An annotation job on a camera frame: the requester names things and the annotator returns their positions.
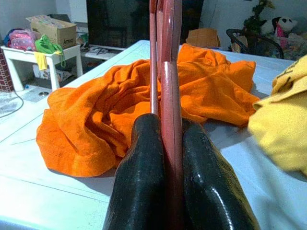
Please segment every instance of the floor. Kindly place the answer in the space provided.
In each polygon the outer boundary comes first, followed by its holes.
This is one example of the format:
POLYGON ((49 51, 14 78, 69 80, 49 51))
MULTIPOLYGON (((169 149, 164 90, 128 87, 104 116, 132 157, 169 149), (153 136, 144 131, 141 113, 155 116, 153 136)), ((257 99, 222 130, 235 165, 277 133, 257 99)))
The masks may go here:
POLYGON ((48 96, 41 96, 39 93, 51 93, 51 89, 35 85, 26 85, 26 87, 16 94, 15 92, 0 92, 0 145, 13 144, 5 140, 6 134, 15 132, 18 130, 17 127, 34 119, 35 113, 32 112, 41 109, 39 105, 46 104, 45 98, 48 96))

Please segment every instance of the orange towel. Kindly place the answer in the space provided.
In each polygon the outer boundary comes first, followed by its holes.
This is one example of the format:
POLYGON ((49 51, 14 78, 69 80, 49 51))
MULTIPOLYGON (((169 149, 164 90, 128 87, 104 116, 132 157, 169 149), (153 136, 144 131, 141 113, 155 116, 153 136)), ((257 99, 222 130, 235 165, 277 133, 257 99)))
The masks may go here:
MULTIPOLYGON (((177 65, 183 116, 247 125, 258 100, 248 93, 255 62, 232 64, 218 52, 184 44, 177 65)), ((149 61, 56 90, 48 104, 36 137, 46 166, 71 176, 101 175, 125 156, 134 120, 149 112, 149 61)))

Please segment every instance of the green cloth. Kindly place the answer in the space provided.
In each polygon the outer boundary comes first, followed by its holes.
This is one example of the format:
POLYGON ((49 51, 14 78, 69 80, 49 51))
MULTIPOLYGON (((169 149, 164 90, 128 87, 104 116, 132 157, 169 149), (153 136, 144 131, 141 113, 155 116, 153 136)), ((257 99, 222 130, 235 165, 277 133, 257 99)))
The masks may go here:
POLYGON ((49 38, 44 34, 40 39, 35 41, 35 46, 37 52, 45 54, 53 54, 54 52, 60 52, 60 61, 63 68, 66 67, 66 61, 64 57, 63 48, 61 45, 53 44, 50 42, 49 38))

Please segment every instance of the white tiled floor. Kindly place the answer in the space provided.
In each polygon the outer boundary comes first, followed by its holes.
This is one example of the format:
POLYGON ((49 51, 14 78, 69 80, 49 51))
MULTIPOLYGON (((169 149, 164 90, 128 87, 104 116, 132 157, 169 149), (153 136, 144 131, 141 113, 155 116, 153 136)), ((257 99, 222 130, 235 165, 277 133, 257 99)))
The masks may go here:
MULTIPOLYGON (((23 127, 29 122, 31 122, 32 120, 35 120, 37 121, 37 123, 40 123, 43 110, 44 108, 47 108, 47 97, 43 97, 40 101, 36 103, 28 101, 26 99, 25 94, 35 88, 41 89, 42 92, 49 92, 49 93, 51 92, 50 89, 41 88, 41 87, 32 86, 32 85, 29 85, 28 89, 16 92, 20 97, 24 98, 24 104, 21 107, 21 109, 19 109, 15 113, 0 118, 0 130, 1 130, 0 145, 4 143, 5 144, 16 144, 16 143, 20 143, 20 142, 29 140, 29 138, 32 138, 32 139, 35 138, 36 130, 27 130, 27 129, 24 130, 23 129, 23 127), (14 136, 14 141, 13 139, 10 140, 10 135, 14 134, 15 132, 17 132, 16 135, 18 135, 19 133, 22 133, 22 134, 18 136, 18 138, 14 136)), ((0 107, 3 106, 2 101, 1 101, 1 94, 2 94, 2 98, 3 98, 3 95, 5 95, 6 98, 8 98, 7 95, 9 93, 4 93, 4 92, 0 93, 0 107)), ((19 106, 22 104, 21 100, 16 97, 14 92, 11 92, 10 94, 12 98, 16 98, 14 100, 15 102, 18 103, 18 106, 16 108, 19 108, 19 106)))
POLYGON ((0 118, 14 113, 22 105, 22 100, 15 93, 0 92, 0 118))

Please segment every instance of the plastic bag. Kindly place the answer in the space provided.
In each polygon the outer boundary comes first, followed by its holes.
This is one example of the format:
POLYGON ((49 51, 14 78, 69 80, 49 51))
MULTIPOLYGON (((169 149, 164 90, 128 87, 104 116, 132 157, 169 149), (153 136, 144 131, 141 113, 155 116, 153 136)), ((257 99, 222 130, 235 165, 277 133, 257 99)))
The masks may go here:
POLYGON ((10 34, 10 40, 12 48, 36 51, 36 36, 31 30, 14 30, 10 34))

